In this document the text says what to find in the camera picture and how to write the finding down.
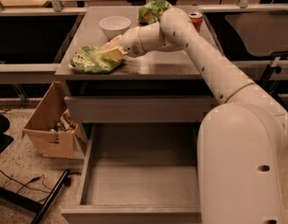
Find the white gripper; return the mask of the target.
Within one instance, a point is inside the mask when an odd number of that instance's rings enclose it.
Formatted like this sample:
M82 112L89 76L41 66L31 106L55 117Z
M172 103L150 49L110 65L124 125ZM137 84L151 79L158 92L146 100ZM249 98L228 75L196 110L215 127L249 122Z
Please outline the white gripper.
M124 35L118 35L101 46L101 54L105 60L119 61L124 59L125 52L131 57L138 57L144 54L140 42L140 27L129 29Z

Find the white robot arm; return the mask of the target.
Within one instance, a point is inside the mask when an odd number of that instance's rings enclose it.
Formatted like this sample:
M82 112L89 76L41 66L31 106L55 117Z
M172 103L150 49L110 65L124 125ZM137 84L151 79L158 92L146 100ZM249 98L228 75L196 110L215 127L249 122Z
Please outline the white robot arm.
M182 49L218 106L199 127L202 224L284 224L277 154L288 145L288 112L204 39L180 8L103 45L119 60Z

